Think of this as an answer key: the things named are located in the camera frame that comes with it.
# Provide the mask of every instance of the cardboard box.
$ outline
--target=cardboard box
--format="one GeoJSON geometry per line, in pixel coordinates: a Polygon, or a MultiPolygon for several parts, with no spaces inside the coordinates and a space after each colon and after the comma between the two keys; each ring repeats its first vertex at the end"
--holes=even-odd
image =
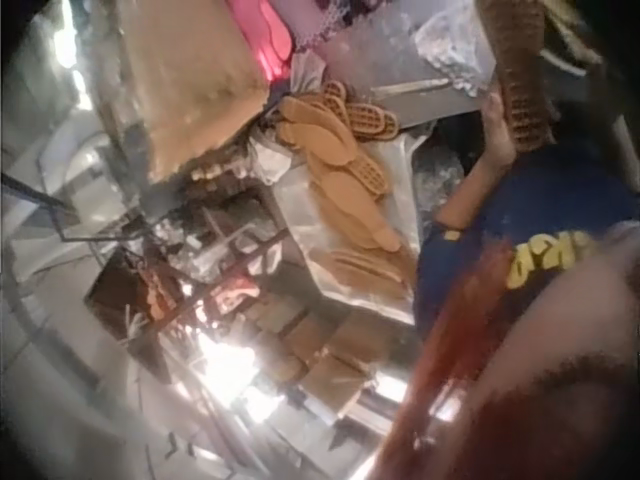
{"type": "Polygon", "coordinates": [[[262,332],[252,348],[262,372],[278,386],[293,383],[306,373],[304,363],[270,332],[262,332]]]}
{"type": "Polygon", "coordinates": [[[284,342],[296,357],[311,366],[318,360],[335,330],[330,322],[309,314],[285,337],[284,342]]]}
{"type": "Polygon", "coordinates": [[[300,381],[300,388],[309,395],[307,407],[332,424],[358,400],[367,381],[362,372],[327,355],[300,381]]]}
{"type": "Polygon", "coordinates": [[[400,330],[392,321],[364,311],[349,315],[326,345],[329,354],[363,372],[387,360],[400,330]]]}

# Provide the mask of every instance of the pink object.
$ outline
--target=pink object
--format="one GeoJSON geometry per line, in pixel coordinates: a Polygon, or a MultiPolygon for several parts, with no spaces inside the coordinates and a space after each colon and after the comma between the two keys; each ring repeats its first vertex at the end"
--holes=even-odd
{"type": "Polygon", "coordinates": [[[289,75],[286,63],[293,50],[291,35],[268,0],[227,2],[265,78],[269,82],[286,78],[289,75]]]}

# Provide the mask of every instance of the red hair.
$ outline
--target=red hair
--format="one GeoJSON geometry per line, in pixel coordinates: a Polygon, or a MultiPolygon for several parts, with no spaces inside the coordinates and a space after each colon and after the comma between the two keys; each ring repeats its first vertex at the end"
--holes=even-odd
{"type": "Polygon", "coordinates": [[[429,407],[447,382],[476,380],[506,335],[508,327],[500,300],[512,256],[507,242],[490,245],[451,289],[370,480],[424,477],[429,451],[419,439],[430,422],[429,407]]]}

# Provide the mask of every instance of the plastic bag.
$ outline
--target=plastic bag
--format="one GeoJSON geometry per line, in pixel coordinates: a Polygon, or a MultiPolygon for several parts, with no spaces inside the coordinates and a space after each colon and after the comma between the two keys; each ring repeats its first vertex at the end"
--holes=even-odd
{"type": "Polygon", "coordinates": [[[413,35],[419,55],[444,73],[454,88],[476,97],[486,75],[479,48],[487,41],[473,0],[458,0],[435,14],[413,35]]]}

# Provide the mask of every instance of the stack of shoe soles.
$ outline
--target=stack of shoe soles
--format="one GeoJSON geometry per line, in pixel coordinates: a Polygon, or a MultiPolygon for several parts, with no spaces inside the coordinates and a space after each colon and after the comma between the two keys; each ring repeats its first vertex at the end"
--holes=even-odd
{"type": "Polygon", "coordinates": [[[348,248],[310,252],[310,259],[338,283],[392,299],[415,284],[415,258],[387,222],[379,202],[390,193],[389,176],[359,141],[391,140],[396,117],[369,104],[351,103],[336,81],[322,93],[285,97],[278,110],[278,139],[301,151],[309,189],[325,224],[348,248]]]}
{"type": "Polygon", "coordinates": [[[544,9],[539,0],[476,0],[496,57],[507,122],[521,152],[551,140],[539,52],[544,45],[544,9]]]}

